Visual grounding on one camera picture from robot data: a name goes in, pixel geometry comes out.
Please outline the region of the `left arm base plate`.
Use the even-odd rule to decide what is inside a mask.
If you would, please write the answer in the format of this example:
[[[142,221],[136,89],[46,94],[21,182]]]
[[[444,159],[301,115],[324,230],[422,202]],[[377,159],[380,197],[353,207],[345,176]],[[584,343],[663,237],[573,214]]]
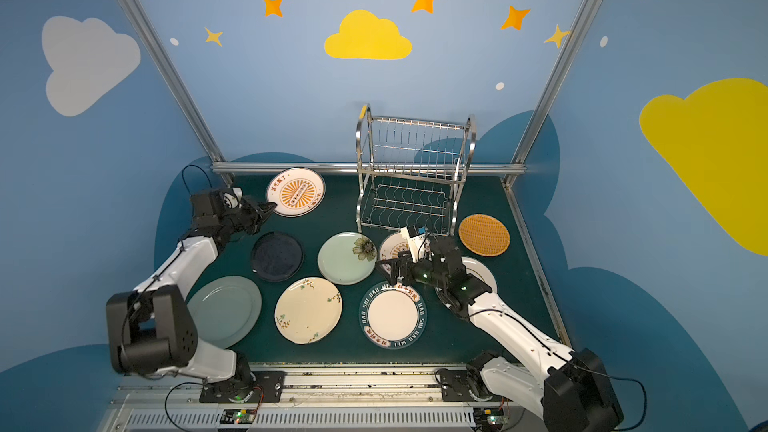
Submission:
[[[245,381],[231,378],[206,384],[199,396],[203,404],[277,403],[281,399],[286,373],[281,370],[252,371]]]

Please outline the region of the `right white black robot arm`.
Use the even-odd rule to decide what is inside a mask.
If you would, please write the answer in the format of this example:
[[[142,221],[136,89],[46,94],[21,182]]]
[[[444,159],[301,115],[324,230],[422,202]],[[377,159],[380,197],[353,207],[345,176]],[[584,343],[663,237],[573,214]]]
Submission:
[[[408,248],[377,269],[391,285],[421,283],[457,318],[493,337],[514,358],[489,355],[472,365],[485,395],[511,400],[539,417],[549,431],[615,431],[624,414],[601,359],[549,337],[509,307],[486,282],[467,271],[450,237],[409,237]]]

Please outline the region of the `large pale green plate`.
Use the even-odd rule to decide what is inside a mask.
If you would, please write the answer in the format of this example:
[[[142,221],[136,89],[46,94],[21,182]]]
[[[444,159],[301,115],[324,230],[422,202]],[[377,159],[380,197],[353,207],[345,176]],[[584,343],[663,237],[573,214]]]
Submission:
[[[259,287],[242,276],[219,278],[203,286],[187,306],[199,337],[222,349],[242,340],[257,322],[262,308]]]

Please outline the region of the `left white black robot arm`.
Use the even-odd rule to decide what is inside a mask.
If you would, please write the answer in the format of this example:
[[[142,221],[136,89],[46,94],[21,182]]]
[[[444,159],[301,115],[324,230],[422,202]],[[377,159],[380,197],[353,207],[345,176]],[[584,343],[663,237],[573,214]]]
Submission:
[[[237,234],[254,235],[277,204],[259,202],[238,187],[190,197],[191,226],[174,252],[147,279],[106,303],[109,354],[121,374],[149,378],[178,374],[243,395],[254,378],[244,355],[200,338],[186,298],[202,273]]]

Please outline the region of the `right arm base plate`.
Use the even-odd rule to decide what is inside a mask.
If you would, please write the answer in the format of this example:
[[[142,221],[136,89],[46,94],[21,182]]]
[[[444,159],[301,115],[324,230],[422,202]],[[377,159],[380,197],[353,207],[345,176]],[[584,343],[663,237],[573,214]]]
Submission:
[[[444,402],[512,402],[492,393],[479,369],[440,368],[434,376]]]

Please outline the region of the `black glossy plate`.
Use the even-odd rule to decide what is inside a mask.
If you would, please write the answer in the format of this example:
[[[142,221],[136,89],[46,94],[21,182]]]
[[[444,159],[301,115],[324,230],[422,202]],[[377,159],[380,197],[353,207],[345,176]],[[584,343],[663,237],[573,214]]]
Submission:
[[[255,242],[250,256],[252,272],[269,282],[293,277],[304,262],[304,250],[293,236],[268,232]]]

